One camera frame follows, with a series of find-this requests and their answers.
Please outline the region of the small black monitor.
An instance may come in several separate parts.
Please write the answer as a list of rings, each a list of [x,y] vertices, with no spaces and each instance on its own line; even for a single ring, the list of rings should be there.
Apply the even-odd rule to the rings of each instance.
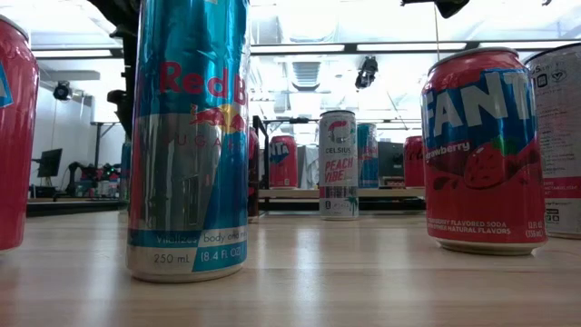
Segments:
[[[62,152],[62,148],[42,152],[41,158],[35,160],[39,163],[37,173],[39,178],[56,177],[58,175]]]

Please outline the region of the black metal shelf frame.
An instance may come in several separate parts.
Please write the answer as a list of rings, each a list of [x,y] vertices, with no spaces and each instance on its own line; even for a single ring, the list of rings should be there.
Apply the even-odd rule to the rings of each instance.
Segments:
[[[271,136],[268,126],[274,123],[305,124],[315,123],[306,118],[285,118],[281,120],[262,120],[258,115],[252,117],[251,126],[262,134],[263,171],[260,173],[259,210],[260,212],[316,212],[319,210],[319,191],[315,189],[271,189],[269,143]],[[364,212],[383,211],[423,211],[426,209],[425,191],[423,188],[364,188],[359,190],[359,208]]]

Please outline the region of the ceiling air vent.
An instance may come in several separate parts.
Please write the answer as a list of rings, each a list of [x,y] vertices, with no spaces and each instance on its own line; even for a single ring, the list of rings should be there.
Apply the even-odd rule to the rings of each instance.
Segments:
[[[300,92],[315,91],[320,86],[321,62],[293,62],[292,85]]]

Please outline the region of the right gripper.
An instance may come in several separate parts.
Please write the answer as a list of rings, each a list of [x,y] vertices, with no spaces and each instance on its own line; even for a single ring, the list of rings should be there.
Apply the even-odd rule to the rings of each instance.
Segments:
[[[436,8],[443,18],[450,18],[457,14],[470,0],[401,0],[402,5],[421,3],[435,3]]]

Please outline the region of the person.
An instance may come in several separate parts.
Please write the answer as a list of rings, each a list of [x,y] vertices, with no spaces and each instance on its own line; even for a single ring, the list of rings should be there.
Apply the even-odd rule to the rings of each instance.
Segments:
[[[298,173],[300,189],[315,189],[319,184],[319,147],[298,147]]]

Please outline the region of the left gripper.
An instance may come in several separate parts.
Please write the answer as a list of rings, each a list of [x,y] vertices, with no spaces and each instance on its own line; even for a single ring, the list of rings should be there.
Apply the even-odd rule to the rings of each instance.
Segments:
[[[137,37],[126,35],[123,39],[124,90],[112,90],[108,93],[108,102],[115,104],[115,112],[127,136],[133,135],[133,104],[135,91],[135,65],[137,56]]]

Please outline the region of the red Fanta strawberry can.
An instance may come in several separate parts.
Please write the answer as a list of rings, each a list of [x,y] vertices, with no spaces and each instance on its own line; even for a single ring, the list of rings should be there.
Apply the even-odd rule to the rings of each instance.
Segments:
[[[273,136],[269,143],[269,187],[298,187],[298,149],[290,135]]]
[[[421,100],[428,235],[465,253],[543,246],[536,104],[517,51],[486,47],[436,62]]]
[[[28,33],[0,15],[0,255],[24,238],[39,78]]]

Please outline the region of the white Celsius peach can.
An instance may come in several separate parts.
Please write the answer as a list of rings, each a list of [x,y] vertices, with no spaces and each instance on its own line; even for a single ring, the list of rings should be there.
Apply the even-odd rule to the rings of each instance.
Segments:
[[[325,220],[359,218],[359,173],[355,114],[322,113],[319,120],[320,216]]]
[[[547,234],[581,239],[581,42],[526,60],[537,106]]]

